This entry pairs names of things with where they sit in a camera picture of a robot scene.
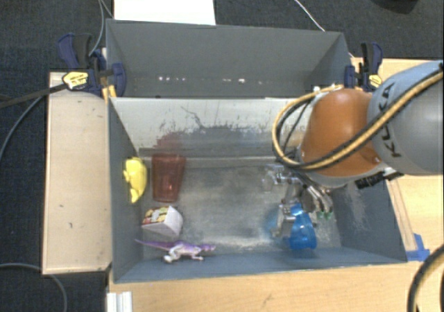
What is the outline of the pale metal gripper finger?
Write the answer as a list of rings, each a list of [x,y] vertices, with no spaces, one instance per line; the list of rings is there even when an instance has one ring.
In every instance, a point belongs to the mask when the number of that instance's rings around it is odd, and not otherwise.
[[[291,213],[288,205],[279,205],[276,226],[271,230],[274,238],[289,238],[293,229],[296,217]]]

